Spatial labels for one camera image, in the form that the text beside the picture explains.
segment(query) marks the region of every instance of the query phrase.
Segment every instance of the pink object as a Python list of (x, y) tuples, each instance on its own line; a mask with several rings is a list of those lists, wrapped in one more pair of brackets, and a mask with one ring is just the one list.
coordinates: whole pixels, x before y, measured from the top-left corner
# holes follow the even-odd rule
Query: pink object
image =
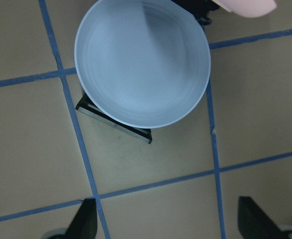
[(244, 17), (259, 17), (277, 7), (274, 0), (213, 0), (229, 12)]

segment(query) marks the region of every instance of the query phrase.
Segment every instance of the floor tile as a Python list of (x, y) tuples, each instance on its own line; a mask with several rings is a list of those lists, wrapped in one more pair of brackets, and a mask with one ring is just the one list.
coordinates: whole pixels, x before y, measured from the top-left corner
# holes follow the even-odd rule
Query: floor tile
[(38, 1), (0, 0), (0, 80), (54, 70)]
[(292, 29), (292, 1), (275, 0), (277, 8), (258, 18), (244, 18), (220, 8), (212, 11), (212, 24), (206, 27), (209, 42)]
[[(79, 207), (71, 206), (0, 222), (0, 239), (48, 239), (53, 235), (64, 234)], [(99, 219), (96, 239), (105, 239)]]
[(212, 51), (221, 166), (292, 151), (292, 36)]
[(112, 238), (220, 238), (214, 176), (102, 200)]
[(97, 0), (46, 1), (64, 68), (75, 67), (74, 43), (77, 29), (88, 9)]
[[(77, 76), (68, 83), (76, 104), (83, 95)], [(205, 97), (181, 121), (154, 129), (151, 144), (77, 116), (100, 194), (213, 169)]]
[(91, 195), (61, 81), (0, 88), (0, 216)]
[(250, 196), (277, 225), (292, 226), (292, 157), (221, 174), (227, 238), (237, 230), (239, 196)]

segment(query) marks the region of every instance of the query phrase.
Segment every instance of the blue tape line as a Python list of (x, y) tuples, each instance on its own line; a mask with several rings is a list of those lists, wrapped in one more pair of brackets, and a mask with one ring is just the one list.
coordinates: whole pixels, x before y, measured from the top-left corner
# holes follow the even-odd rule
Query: blue tape line
[(287, 158), (287, 157), (291, 157), (291, 156), (292, 156), (292, 152), (279, 154), (279, 155), (275, 155), (275, 156), (271, 156), (271, 157), (267, 157), (267, 158), (262, 158), (262, 159), (258, 159), (258, 160), (254, 160), (254, 161), (250, 161), (250, 162), (246, 162), (246, 163), (240, 163), (240, 164), (236, 164), (236, 165), (232, 165), (232, 166), (228, 166), (228, 167), (223, 167), (220, 169), (220, 171), (226, 172), (226, 171), (235, 170), (235, 169), (244, 168), (244, 167), (249, 167), (249, 166), (253, 166), (253, 165), (257, 165), (257, 164), (261, 164), (261, 163), (267, 163), (267, 162), (271, 162), (271, 161), (275, 161), (275, 160), (279, 160), (279, 159), (283, 159), (283, 158)]
[(214, 131), (215, 117), (214, 117), (214, 111), (213, 111), (212, 90), (211, 90), (210, 80), (207, 85), (206, 96), (207, 96), (208, 116), (209, 116), (209, 123), (210, 123), (212, 154), (213, 154), (214, 168), (215, 168), (214, 173), (215, 173), (215, 183), (216, 183), (216, 193), (217, 193), (217, 203), (218, 203), (218, 213), (219, 213), (219, 226), (220, 226), (221, 238), (226, 239), (221, 182), (220, 182), (220, 168), (219, 168), (219, 160), (218, 160), (217, 138)]
[(64, 75), (74, 75), (76, 74), (76, 69), (74, 68), (68, 68), (63, 70)]
[(138, 187), (134, 187), (134, 188), (119, 190), (119, 191), (112, 192), (112, 193), (101, 194), (100, 198), (105, 199), (105, 198), (116, 197), (116, 196), (124, 195), (127, 193), (134, 193), (134, 192), (138, 192), (138, 191), (143, 191), (146, 189), (156, 188), (156, 187), (160, 187), (160, 186), (164, 186), (164, 185), (168, 185), (168, 184), (172, 184), (172, 183), (178, 183), (178, 182), (182, 182), (182, 181), (190, 180), (190, 179), (195, 179), (195, 178), (199, 178), (199, 177), (204, 177), (204, 176), (208, 176), (208, 175), (212, 175), (212, 174), (214, 174), (213, 170), (205, 171), (205, 172), (191, 174), (191, 175), (187, 175), (187, 176), (183, 176), (183, 177), (179, 177), (179, 178), (168, 179), (168, 180), (161, 181), (158, 183), (151, 183), (151, 184), (142, 185), (142, 186), (138, 186)]
[(67, 84), (65, 76), (62, 76), (61, 80), (62, 80), (62, 84), (63, 84), (63, 91), (64, 91), (66, 103), (67, 103), (67, 106), (68, 106), (68, 109), (69, 109), (69, 112), (70, 112), (70, 116), (71, 116), (72, 123), (73, 123), (73, 126), (74, 126), (74, 130), (75, 130), (75, 133), (76, 133), (77, 141), (78, 141), (78, 144), (79, 144), (79, 147), (80, 147), (80, 150), (81, 150), (81, 154), (82, 154), (82, 157), (83, 157), (85, 170), (86, 170), (86, 173), (87, 173), (87, 176), (88, 176), (88, 179), (89, 179), (89, 183), (90, 183), (90, 186), (91, 186), (92, 193), (93, 193), (94, 197), (96, 198), (96, 206), (97, 206), (97, 209), (98, 209), (98, 212), (99, 212), (99, 216), (100, 216), (100, 220), (101, 220), (102, 227), (103, 227), (103, 230), (104, 230), (104, 234), (105, 234), (106, 239), (110, 239), (111, 238), (110, 237), (110, 233), (109, 233), (108, 226), (107, 226), (107, 223), (106, 223), (106, 219), (105, 219), (105, 216), (104, 216), (104, 212), (103, 212), (103, 209), (102, 209), (102, 204), (101, 204), (101, 201), (100, 201), (100, 197), (99, 197), (99, 194), (98, 194), (98, 191), (97, 191), (97, 186), (96, 186), (96, 182), (95, 182), (95, 179), (94, 179), (93, 171), (92, 171), (92, 168), (91, 168), (91, 163), (90, 163), (90, 160), (89, 160), (89, 157), (88, 157), (88, 154), (87, 154), (87, 150), (86, 150), (86, 147), (85, 147), (85, 142), (84, 142), (84, 139), (83, 139), (83, 135), (82, 135), (82, 132), (81, 132), (81, 129), (80, 129), (80, 125), (78, 123), (77, 116), (76, 116), (75, 108), (74, 108), (73, 101), (72, 101), (72, 96), (71, 96), (71, 93), (70, 93), (70, 90), (69, 90), (69, 87), (68, 87), (68, 84)]
[(24, 212), (20, 212), (20, 213), (14, 213), (11, 215), (1, 216), (0, 222), (7, 221), (10, 219), (15, 219), (15, 218), (26, 217), (26, 216), (30, 216), (33, 214), (44, 213), (44, 212), (48, 212), (48, 211), (52, 211), (52, 210), (56, 210), (56, 209), (66, 208), (66, 207), (70, 207), (70, 206), (74, 206), (74, 205), (79, 205), (81, 203), (82, 203), (81, 200), (75, 200), (75, 201), (71, 201), (71, 202), (55, 204), (55, 205), (48, 206), (48, 207), (32, 209), (32, 210), (28, 210), (28, 211), (24, 211)]
[(45, 79), (54, 78), (54, 77), (59, 77), (58, 71), (51, 71), (51, 72), (38, 74), (38, 75), (22, 76), (22, 77), (7, 79), (7, 80), (1, 80), (0, 87), (12, 86), (12, 85), (16, 85), (16, 84), (33, 82), (33, 81), (37, 81), (37, 80), (45, 80)]
[(56, 43), (56, 39), (54, 36), (50, 16), (49, 16), (48, 11), (47, 11), (46, 3), (45, 3), (45, 0), (38, 0), (38, 2), (40, 5), (42, 17), (44, 20), (46, 33), (48, 35), (48, 39), (49, 39), (49, 42), (50, 42), (50, 45), (52, 48), (52, 53), (53, 53), (55, 60), (56, 60), (56, 63), (57, 63), (57, 69), (61, 71), (61, 70), (63, 70), (63, 64), (62, 64), (62, 60), (61, 60), (61, 57), (60, 57), (60, 54), (59, 54), (59, 51), (57, 48), (57, 43)]
[(255, 36), (247, 36), (247, 37), (221, 41), (221, 42), (216, 42), (216, 43), (210, 43), (209, 48), (212, 50), (212, 49), (217, 49), (217, 48), (222, 48), (222, 47), (227, 47), (227, 46), (234, 46), (234, 45), (239, 45), (243, 43), (254, 42), (261, 39), (272, 39), (272, 38), (278, 38), (278, 37), (290, 36), (290, 35), (292, 35), (292, 29), (260, 34), (260, 35), (255, 35)]

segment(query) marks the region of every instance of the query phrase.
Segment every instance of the bowl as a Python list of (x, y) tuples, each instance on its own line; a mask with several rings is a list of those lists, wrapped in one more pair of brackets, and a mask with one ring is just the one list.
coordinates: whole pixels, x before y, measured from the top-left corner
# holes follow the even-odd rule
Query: bowl
[(170, 0), (99, 0), (75, 40), (88, 97), (111, 118), (138, 128), (185, 117), (208, 84), (210, 51), (194, 16)]

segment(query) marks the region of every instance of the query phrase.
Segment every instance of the tiled floor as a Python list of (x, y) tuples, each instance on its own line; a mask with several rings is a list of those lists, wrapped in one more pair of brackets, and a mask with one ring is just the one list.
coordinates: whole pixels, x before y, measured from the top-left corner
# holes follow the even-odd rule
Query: tiled floor
[(206, 95), (151, 145), (74, 110), (74, 39), (94, 3), (0, 1), (0, 239), (63, 232), (92, 196), (97, 239), (240, 239), (240, 195), (292, 225), (292, 1), (210, 14)]

